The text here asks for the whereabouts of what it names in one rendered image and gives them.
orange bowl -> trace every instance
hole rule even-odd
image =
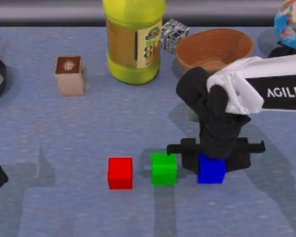
[[[178,43],[175,57],[184,72],[200,66],[213,73],[237,59],[249,57],[252,50],[253,43],[247,34],[219,28],[187,36]]]

bottle label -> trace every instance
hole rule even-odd
[[[162,20],[145,29],[129,29],[106,19],[108,53],[112,61],[127,67],[145,68],[160,57]]]

red cube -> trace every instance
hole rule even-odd
[[[133,158],[110,157],[107,180],[109,189],[133,189]]]

blue cube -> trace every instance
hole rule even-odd
[[[199,173],[197,180],[199,184],[222,184],[226,174],[224,159],[212,159],[206,154],[198,155]]]

green cube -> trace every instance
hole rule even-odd
[[[175,185],[177,182],[177,159],[175,154],[151,154],[151,178],[153,185]]]

